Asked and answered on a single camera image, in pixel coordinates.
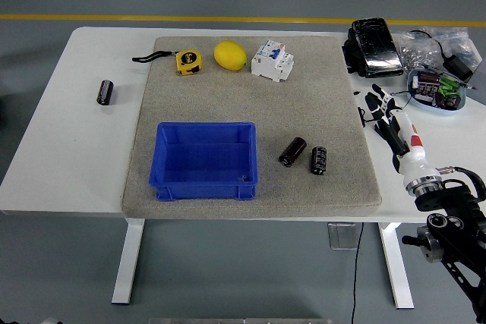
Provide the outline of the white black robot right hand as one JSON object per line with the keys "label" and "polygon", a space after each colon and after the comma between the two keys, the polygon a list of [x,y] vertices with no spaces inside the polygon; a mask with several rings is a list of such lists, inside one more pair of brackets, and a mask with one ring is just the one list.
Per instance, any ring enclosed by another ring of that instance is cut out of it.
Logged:
{"label": "white black robot right hand", "polygon": [[374,130],[387,142],[393,166],[403,176],[403,185],[412,196],[443,188],[440,172],[430,165],[420,136],[403,108],[377,84],[364,100],[371,113]]}

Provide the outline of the black white robot left hand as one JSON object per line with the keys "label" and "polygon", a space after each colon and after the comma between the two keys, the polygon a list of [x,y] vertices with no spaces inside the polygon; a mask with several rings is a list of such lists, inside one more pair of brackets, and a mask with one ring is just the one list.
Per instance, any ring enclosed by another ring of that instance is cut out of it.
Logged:
{"label": "black white robot left hand", "polygon": [[[19,324],[19,322],[17,321],[5,322],[3,319],[0,319],[0,324]],[[44,319],[40,324],[62,324],[62,322],[58,321],[55,318],[49,317],[47,319]]]}

